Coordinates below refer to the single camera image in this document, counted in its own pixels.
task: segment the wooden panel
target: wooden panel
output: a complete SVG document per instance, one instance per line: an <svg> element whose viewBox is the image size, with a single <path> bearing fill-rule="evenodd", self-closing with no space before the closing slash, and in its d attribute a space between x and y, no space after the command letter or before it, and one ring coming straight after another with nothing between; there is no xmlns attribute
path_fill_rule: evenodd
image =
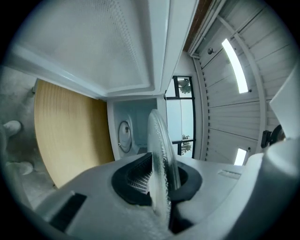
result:
<svg viewBox="0 0 300 240"><path fill-rule="evenodd" d="M40 80L34 122L41 156L57 187L114 160L106 102Z"/></svg>

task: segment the ceiling light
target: ceiling light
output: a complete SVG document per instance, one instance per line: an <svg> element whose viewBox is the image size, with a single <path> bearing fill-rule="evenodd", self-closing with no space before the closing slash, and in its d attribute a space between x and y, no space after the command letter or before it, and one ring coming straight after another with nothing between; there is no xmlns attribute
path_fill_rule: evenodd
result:
<svg viewBox="0 0 300 240"><path fill-rule="evenodd" d="M238 82L239 92L240 93L248 92L248 86L246 83L245 75L242 66L240 65L238 56L235 54L233 47L230 45L227 39L225 39L224 42L222 42L222 45L233 67L236 81Z"/></svg>
<svg viewBox="0 0 300 240"><path fill-rule="evenodd" d="M247 151L239 148L238 153L235 158L234 165L242 166L244 163L244 160L245 160L246 153L247 153Z"/></svg>

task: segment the floor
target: floor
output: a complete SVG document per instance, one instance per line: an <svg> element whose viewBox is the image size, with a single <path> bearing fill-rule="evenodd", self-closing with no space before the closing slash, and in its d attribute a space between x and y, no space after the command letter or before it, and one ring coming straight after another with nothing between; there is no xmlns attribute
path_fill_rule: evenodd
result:
<svg viewBox="0 0 300 240"><path fill-rule="evenodd" d="M18 120L22 130L8 141L7 152L13 162L28 161L34 171L21 176L23 188L35 209L56 187L39 153L34 129L34 97L36 78L8 67L0 66L0 122Z"/></svg>
<svg viewBox="0 0 300 240"><path fill-rule="evenodd" d="M114 161L102 100L39 80L34 103L37 142L55 185Z"/></svg>

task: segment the window frame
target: window frame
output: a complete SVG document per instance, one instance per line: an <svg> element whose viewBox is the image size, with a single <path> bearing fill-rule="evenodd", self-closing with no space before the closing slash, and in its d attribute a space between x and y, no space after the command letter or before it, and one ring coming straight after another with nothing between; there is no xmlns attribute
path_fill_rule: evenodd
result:
<svg viewBox="0 0 300 240"><path fill-rule="evenodd" d="M178 78L189 79L189 82L190 82L190 85L191 85L191 95L192 95L192 97L180 97ZM177 144L177 146L178 146L177 154L181 156L181 144L186 143L186 142L193 142L192 158L194 158L194 155L195 155L195 142L196 142L196 139L195 139L195 136L196 136L196 119L195 119L195 97L194 97L192 77L190 77L190 76L173 76L172 80L173 80L173 84L174 84L174 88L175 88L175 96L174 97L166 97L165 96L165 100L168 101L168 100L191 99L192 104L193 104L193 124L194 124L193 138L192 139L184 139L182 141L173 141L172 144Z"/></svg>

